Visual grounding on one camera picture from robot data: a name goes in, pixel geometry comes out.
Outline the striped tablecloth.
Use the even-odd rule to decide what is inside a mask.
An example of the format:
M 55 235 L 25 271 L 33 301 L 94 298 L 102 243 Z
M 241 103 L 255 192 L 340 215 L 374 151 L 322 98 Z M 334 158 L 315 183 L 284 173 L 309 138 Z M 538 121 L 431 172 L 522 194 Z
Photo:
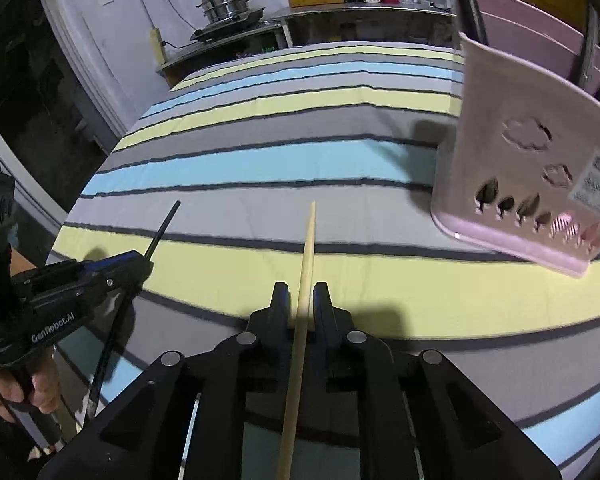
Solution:
M 299 274 L 360 330 L 436 348 L 577 479 L 600 449 L 600 254 L 572 276 L 458 240 L 431 217 L 456 129 L 462 49 L 340 42 L 183 79 L 118 143 L 61 227 L 54 260 L 144 250 L 181 202 L 114 347 L 104 408 L 161 353 L 240 333 Z

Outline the metal kitchen shelf table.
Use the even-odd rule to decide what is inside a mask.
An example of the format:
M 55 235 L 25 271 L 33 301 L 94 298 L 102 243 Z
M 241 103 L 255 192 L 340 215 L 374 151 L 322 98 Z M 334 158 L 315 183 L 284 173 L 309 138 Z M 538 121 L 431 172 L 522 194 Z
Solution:
M 294 46 L 333 41 L 380 41 L 453 47 L 454 15 L 419 3 L 335 3 L 283 8 L 279 22 Z

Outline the wooden chopstick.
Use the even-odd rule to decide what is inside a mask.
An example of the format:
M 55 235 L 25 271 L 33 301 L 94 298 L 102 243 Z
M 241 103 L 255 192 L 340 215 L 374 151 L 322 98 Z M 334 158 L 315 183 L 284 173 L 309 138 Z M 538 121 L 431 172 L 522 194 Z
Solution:
M 294 440 L 302 391 L 304 356 L 306 355 L 306 333 L 308 332 L 310 307 L 312 304 L 312 283 L 316 232 L 316 203 L 310 205 L 309 221 L 304 241 L 298 302 L 294 315 L 294 343 L 291 348 L 289 380 L 285 401 L 282 437 L 275 478 L 289 480 L 294 460 Z

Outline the white power strip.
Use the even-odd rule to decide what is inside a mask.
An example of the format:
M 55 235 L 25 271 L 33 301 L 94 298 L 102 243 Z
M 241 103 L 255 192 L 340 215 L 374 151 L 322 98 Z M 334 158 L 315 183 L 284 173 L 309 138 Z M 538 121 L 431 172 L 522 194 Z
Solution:
M 151 29 L 149 32 L 149 39 L 152 50 L 154 50 L 156 62 L 159 65 L 163 65 L 166 62 L 166 50 L 164 50 L 164 44 L 160 30 L 158 28 Z

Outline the pink plastic utensil holder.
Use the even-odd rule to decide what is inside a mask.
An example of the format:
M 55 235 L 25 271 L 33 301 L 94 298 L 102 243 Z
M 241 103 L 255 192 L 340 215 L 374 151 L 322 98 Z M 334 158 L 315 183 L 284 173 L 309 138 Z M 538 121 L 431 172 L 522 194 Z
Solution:
M 489 44 L 460 38 L 460 117 L 438 149 L 432 220 L 580 276 L 600 254 L 600 48 L 521 0 L 477 2 Z

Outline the black induction cooker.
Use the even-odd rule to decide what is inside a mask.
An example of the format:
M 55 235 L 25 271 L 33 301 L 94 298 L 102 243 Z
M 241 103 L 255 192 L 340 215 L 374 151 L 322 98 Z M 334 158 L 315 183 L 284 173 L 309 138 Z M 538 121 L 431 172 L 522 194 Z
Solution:
M 257 26 L 263 18 L 264 10 L 265 8 L 250 10 L 210 24 L 203 29 L 196 29 L 190 36 L 190 40 L 208 44 L 211 41 L 240 34 Z

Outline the stainless steel steamer pot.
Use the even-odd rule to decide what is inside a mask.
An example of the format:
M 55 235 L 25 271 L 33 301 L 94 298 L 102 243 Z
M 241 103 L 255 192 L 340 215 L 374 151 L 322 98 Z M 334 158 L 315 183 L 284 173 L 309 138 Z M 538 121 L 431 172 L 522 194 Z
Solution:
M 250 11 L 250 0 L 201 0 L 198 8 L 210 24 L 234 18 Z

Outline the low wooden side table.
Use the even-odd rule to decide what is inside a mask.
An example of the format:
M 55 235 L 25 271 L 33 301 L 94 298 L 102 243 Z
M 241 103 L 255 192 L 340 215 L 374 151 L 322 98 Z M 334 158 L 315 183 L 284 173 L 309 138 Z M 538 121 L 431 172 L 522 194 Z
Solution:
M 196 41 L 178 50 L 178 53 L 169 54 L 166 62 L 156 68 L 156 73 L 170 88 L 173 88 L 186 76 L 198 70 L 248 58 L 248 56 L 286 49 L 293 45 L 286 25 L 260 24 L 253 29 L 208 44 Z

